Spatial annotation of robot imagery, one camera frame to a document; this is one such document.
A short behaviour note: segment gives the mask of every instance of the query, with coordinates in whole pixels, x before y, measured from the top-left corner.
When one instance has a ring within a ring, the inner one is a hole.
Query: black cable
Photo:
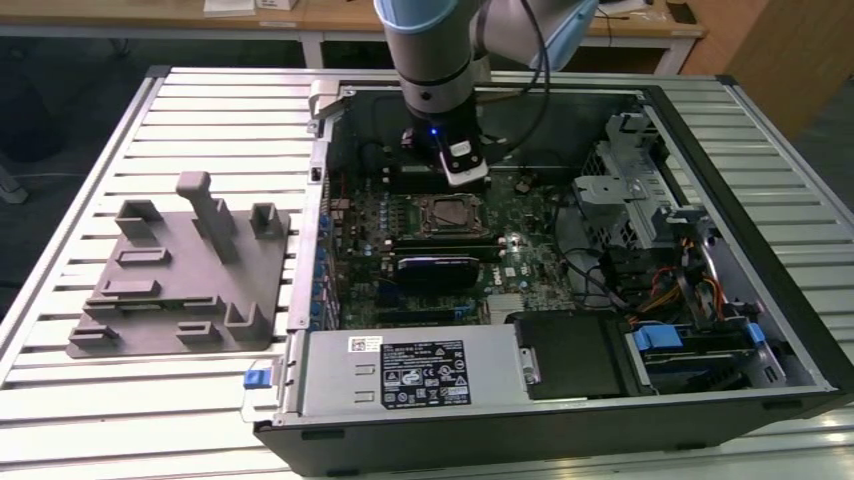
[[[602,12],[602,15],[605,15],[605,24],[609,27],[609,48],[611,48],[611,45],[614,45],[614,34],[611,33],[611,16],[606,13],[605,10],[602,10],[602,7],[597,7],[597,10],[599,10],[599,12]]]
[[[570,253],[573,252],[585,252],[587,254],[591,254],[591,252],[598,252],[598,250],[593,249],[593,248],[570,248],[567,251],[561,252],[563,254],[563,259],[566,261],[567,266],[570,267],[570,269],[578,273],[582,278],[585,278],[585,281],[590,281],[590,283],[593,285],[597,286],[597,288],[602,291],[602,293],[605,293],[609,298],[611,299],[611,304],[614,305],[615,308],[618,308],[619,310],[623,310],[625,312],[629,313],[635,313],[635,309],[631,307],[631,305],[629,305],[629,303],[626,302],[626,300],[623,300],[621,298],[621,296],[617,294],[617,292],[614,292],[614,290],[611,290],[605,283],[602,283],[599,280],[597,280],[593,275],[589,275],[587,272],[585,272],[585,270],[581,269],[581,267],[578,265],[575,265],[573,263],[573,261],[569,258]]]
[[[543,103],[541,104],[539,112],[537,113],[537,118],[531,123],[527,131],[519,137],[519,140],[515,143],[507,145],[507,151],[513,152],[517,148],[522,146],[522,144],[529,140],[531,134],[539,127],[539,124],[543,122],[543,118],[546,117],[546,110],[549,109],[549,100],[551,93],[551,63],[549,60],[549,51],[546,49],[546,39],[543,37],[543,31],[539,28],[539,24],[537,23],[537,16],[534,15],[534,10],[531,9],[531,4],[529,0],[519,0],[522,2],[522,8],[525,9],[525,13],[531,21],[531,27],[534,28],[534,33],[537,34],[537,41],[539,43],[539,60],[543,64]]]

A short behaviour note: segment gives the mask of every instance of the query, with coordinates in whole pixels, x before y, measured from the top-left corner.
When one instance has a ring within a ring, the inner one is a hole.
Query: warning label
[[[388,410],[471,404],[462,340],[383,344],[380,352]]]

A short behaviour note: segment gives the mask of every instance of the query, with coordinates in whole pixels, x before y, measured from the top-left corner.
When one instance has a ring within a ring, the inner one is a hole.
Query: red wire
[[[655,275],[653,276],[653,290],[650,291],[650,297],[655,296],[655,291],[658,290],[658,279],[661,278],[662,274],[675,268],[677,267],[662,267],[658,269],[658,272],[655,272]]]

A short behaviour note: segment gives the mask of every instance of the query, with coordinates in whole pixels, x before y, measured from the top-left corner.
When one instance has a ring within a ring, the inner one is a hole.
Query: aluminum extrusion table
[[[243,372],[255,360],[276,357],[283,343],[264,352],[74,360],[67,339],[119,235],[111,217],[123,200],[151,198],[162,211],[188,209],[171,194],[178,174],[204,169],[212,192],[232,209],[272,201],[298,228],[308,162],[326,151],[306,128],[311,82],[395,75],[190,68],[162,73],[143,82],[0,326],[4,479],[299,478],[262,446],[240,413]],[[495,80],[527,82],[509,73]],[[554,81],[662,86],[854,358],[854,217],[738,86],[711,77],[562,74]],[[675,177],[687,185],[685,174]],[[300,261],[286,260],[282,307]],[[283,325],[287,313],[280,316]],[[264,406],[272,408],[275,400]],[[534,480],[618,471],[643,479],[849,478],[853,444],[854,411],[843,408],[703,450],[375,477]]]

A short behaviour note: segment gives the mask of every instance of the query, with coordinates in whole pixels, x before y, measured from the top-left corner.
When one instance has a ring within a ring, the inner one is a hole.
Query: metal bracket
[[[653,225],[658,236],[655,241],[670,241],[670,236],[663,237],[659,232],[671,232],[674,227],[679,225],[695,225],[706,216],[709,212],[701,205],[689,207],[659,207],[653,214]]]
[[[311,122],[308,122],[308,133],[315,137],[323,136],[324,120],[340,114],[347,106],[347,98],[356,92],[351,89],[340,90],[338,80],[315,80],[311,82],[308,91],[308,112]]]
[[[622,177],[586,176],[574,182],[575,191],[583,202],[594,205],[623,204],[647,198],[641,181]]]
[[[542,381],[542,377],[533,348],[519,349],[519,362],[522,363],[522,375],[525,376],[525,383],[527,383],[529,385],[537,385]]]

